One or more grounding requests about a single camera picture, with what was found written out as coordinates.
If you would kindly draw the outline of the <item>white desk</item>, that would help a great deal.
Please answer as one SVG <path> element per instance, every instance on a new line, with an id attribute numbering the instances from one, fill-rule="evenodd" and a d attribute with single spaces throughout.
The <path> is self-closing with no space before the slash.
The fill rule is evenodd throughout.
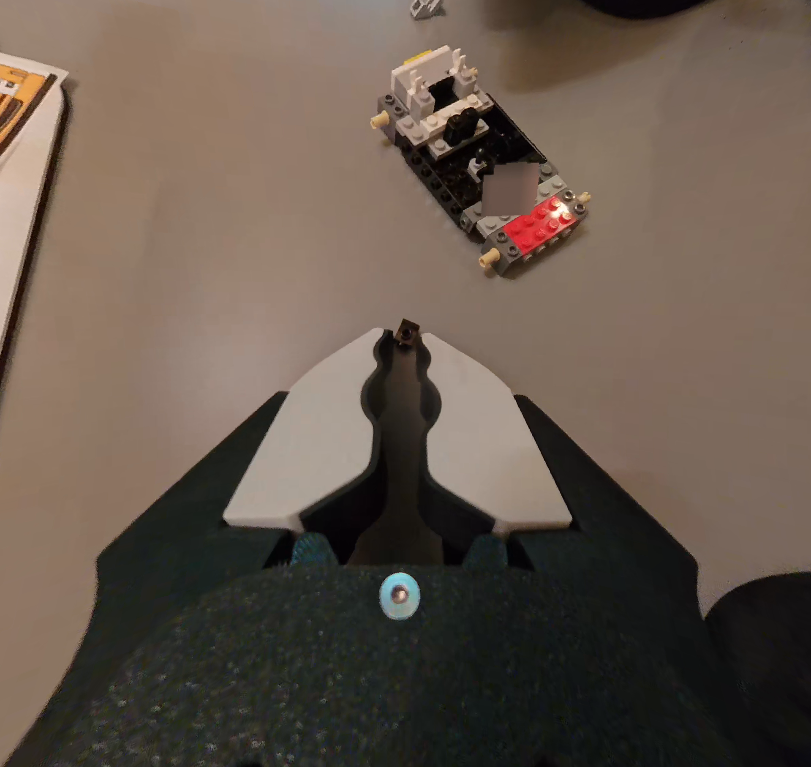
<path id="1" fill-rule="evenodd" d="M 529 396 L 700 568 L 809 569 L 809 0 L 2 0 L 71 111 L 2 392 L 2 761 L 97 555 L 278 390 L 410 318 Z M 460 47 L 565 181 L 571 243 L 491 278 L 370 129 Z"/>

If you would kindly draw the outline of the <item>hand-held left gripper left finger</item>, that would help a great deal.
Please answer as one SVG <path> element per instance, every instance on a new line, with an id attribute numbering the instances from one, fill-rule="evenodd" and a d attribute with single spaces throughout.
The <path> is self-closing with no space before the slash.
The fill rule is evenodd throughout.
<path id="1" fill-rule="evenodd" d="M 386 502 L 376 327 L 311 368 L 286 393 L 224 513 L 230 527 L 325 536 L 340 563 Z"/>

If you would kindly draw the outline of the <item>orange sticker sheet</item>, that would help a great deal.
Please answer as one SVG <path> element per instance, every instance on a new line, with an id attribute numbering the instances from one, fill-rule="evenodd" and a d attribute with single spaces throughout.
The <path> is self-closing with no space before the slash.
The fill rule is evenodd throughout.
<path id="1" fill-rule="evenodd" d="M 28 121 L 60 90 L 70 72 L 1 53 L 1 157 L 5 160 Z"/>

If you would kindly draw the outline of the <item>toy brick car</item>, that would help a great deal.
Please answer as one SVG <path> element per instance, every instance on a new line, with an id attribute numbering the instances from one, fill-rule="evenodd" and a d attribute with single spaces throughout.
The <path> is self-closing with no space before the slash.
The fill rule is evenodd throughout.
<path id="1" fill-rule="evenodd" d="M 564 181 L 459 48 L 443 45 L 394 68 L 370 126 L 477 245 L 490 275 L 513 275 L 554 251 L 589 212 L 591 195 Z"/>

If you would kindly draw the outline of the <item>white booklet stand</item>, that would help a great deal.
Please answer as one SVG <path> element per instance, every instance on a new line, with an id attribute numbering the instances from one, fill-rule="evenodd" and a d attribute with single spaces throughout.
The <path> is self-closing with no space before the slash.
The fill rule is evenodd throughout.
<path id="1" fill-rule="evenodd" d="M 28 121 L 1 157 L 1 346 L 13 331 L 28 260 L 63 139 L 68 102 L 63 85 Z"/>

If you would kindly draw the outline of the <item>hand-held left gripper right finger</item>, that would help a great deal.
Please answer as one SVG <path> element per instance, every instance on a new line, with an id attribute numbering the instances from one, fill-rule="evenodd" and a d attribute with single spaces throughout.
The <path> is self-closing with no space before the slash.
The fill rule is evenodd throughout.
<path id="1" fill-rule="evenodd" d="M 511 388 L 431 333 L 420 339 L 420 414 L 420 518 L 444 563 L 461 563 L 481 536 L 573 528 Z"/>

